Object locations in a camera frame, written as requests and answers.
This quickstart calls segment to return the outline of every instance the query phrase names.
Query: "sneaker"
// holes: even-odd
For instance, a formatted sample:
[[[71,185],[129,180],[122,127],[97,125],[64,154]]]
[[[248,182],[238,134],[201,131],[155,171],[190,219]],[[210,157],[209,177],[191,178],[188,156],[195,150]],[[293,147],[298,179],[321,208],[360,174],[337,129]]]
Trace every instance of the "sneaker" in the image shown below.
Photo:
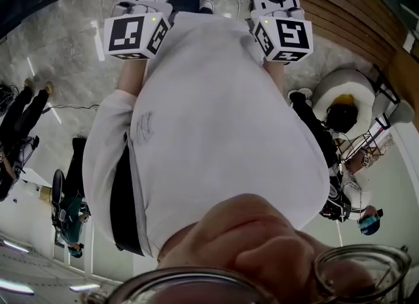
[[[33,83],[32,79],[30,78],[26,78],[25,82],[24,82],[24,89],[28,87],[32,93],[31,97],[33,98],[33,95],[35,93],[34,89],[35,89],[35,84]]]
[[[54,85],[49,81],[46,83],[44,90],[46,90],[46,93],[51,97],[52,93],[54,93]]]
[[[313,102],[310,100],[313,96],[313,91],[311,91],[309,88],[303,87],[300,88],[299,90],[291,90],[288,92],[288,104],[293,107],[293,102],[291,100],[291,95],[292,93],[301,93],[304,95],[304,97],[306,98],[306,104],[309,105],[310,107],[313,107]]]
[[[205,1],[201,4],[200,9],[203,9],[203,8],[207,8],[207,9],[211,10],[211,11],[212,11],[212,13],[214,13],[214,4],[213,4],[213,2],[212,2],[211,0],[205,0]]]

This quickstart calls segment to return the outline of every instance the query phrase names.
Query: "white chair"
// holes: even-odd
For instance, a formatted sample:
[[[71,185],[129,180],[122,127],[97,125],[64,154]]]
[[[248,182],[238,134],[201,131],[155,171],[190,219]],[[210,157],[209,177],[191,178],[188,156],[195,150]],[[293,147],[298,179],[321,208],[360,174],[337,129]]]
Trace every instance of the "white chair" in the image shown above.
[[[328,74],[314,91],[313,112],[319,120],[325,121],[327,110],[343,94],[354,97],[358,109],[357,122],[346,134],[337,133],[335,138],[352,140],[368,131],[373,117],[375,93],[362,73],[354,69],[340,69]]]

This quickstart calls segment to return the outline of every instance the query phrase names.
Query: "white shirt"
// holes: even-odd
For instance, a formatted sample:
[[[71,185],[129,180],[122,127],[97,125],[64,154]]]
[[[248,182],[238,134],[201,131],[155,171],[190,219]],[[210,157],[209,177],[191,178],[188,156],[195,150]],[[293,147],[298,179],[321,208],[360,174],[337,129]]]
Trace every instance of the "white shirt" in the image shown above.
[[[327,165],[261,67],[248,28],[207,14],[181,13],[175,23],[138,99],[116,91],[96,116],[83,164],[95,226],[113,239],[111,184],[128,124],[153,256],[210,208],[243,193],[305,226],[329,194]]]

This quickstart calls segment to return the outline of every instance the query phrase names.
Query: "eyeglasses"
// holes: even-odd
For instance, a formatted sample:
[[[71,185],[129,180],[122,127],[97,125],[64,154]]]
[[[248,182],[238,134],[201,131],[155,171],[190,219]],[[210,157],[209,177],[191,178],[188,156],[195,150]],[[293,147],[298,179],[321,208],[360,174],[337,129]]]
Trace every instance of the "eyeglasses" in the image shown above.
[[[405,277],[411,258],[397,248],[372,244],[335,248],[314,263],[318,300],[370,303],[383,298]],[[89,304],[278,304],[244,276],[220,269],[181,267],[132,278],[106,298],[89,294]]]

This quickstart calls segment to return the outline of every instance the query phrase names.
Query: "glasses frame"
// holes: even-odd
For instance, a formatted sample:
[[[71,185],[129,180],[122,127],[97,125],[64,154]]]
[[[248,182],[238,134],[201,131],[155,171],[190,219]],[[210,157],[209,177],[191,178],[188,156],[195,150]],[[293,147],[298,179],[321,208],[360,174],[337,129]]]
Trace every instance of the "glasses frame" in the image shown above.
[[[327,260],[339,258],[343,255],[347,256],[357,256],[357,257],[373,257],[375,254],[382,254],[387,258],[392,259],[396,262],[397,266],[400,269],[400,275],[386,289],[374,293],[372,295],[364,295],[359,297],[342,297],[335,295],[333,287],[330,286],[321,275],[321,266]],[[318,256],[314,262],[314,274],[316,276],[316,281],[318,284],[318,290],[320,294],[324,297],[320,301],[316,301],[315,304],[326,304],[326,303],[369,303],[381,297],[384,297],[388,292],[392,291],[400,282],[404,279],[412,259],[410,256],[398,249],[384,245],[374,245],[374,244],[356,244],[349,245],[339,248],[333,248],[327,252]],[[124,284],[121,284],[107,299],[103,296],[97,296],[95,293],[91,293],[87,296],[87,303],[97,303],[97,304],[121,304],[124,303],[135,293],[144,293],[152,287],[164,283],[170,280],[176,280],[181,278],[193,278],[202,280],[223,280],[231,282],[234,284],[239,284],[249,290],[257,292],[264,299],[260,304],[278,304],[276,298],[267,292],[262,286],[248,280],[246,277],[241,274],[226,271],[224,269],[215,269],[215,268],[201,268],[201,267],[174,267],[166,269],[157,269],[150,271],[148,273],[139,275],[137,277],[131,278]]]

